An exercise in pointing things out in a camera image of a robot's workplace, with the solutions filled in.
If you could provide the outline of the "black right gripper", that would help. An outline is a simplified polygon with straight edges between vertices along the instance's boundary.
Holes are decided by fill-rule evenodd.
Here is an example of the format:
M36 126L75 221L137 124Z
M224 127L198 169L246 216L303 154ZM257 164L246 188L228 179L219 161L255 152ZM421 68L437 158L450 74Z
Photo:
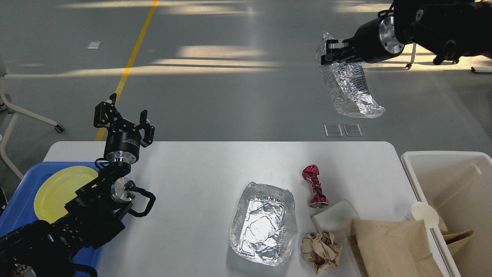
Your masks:
M350 39L327 39L321 65L378 63L399 56L404 48L405 45L396 37L394 17L378 17L360 26Z

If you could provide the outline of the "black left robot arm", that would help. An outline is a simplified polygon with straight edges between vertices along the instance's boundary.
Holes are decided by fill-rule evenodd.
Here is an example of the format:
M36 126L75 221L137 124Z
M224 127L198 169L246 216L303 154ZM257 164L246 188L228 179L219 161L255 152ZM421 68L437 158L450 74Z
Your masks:
M73 277L97 271L73 263L82 248L98 249L125 229L122 219L144 217L155 195L127 178L138 161L140 148L152 144L155 127L140 113L139 124L125 119L116 109L117 94L95 107L93 124L108 131L104 153L95 160L97 177L79 188L65 204L67 214L53 223L36 220L1 237L1 276L32 273L36 277Z

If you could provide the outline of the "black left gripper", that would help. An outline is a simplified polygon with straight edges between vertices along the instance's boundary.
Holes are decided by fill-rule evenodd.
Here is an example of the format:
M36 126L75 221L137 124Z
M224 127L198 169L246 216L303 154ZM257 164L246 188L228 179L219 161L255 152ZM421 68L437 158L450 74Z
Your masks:
M148 111L140 113L139 124L121 123L123 116L115 107L117 94L95 107L93 126L108 130L104 148L104 159L110 162L123 161L136 163L140 156L140 146L148 147L153 143L155 127L148 120Z

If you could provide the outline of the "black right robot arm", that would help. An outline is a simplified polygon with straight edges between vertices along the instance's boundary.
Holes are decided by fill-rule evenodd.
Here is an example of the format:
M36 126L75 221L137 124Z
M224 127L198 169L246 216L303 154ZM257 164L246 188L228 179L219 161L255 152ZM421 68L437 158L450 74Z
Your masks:
M378 63L399 56L412 43L434 53L434 65L461 57L491 58L491 37L487 0L394 0L353 37L327 39L320 63Z

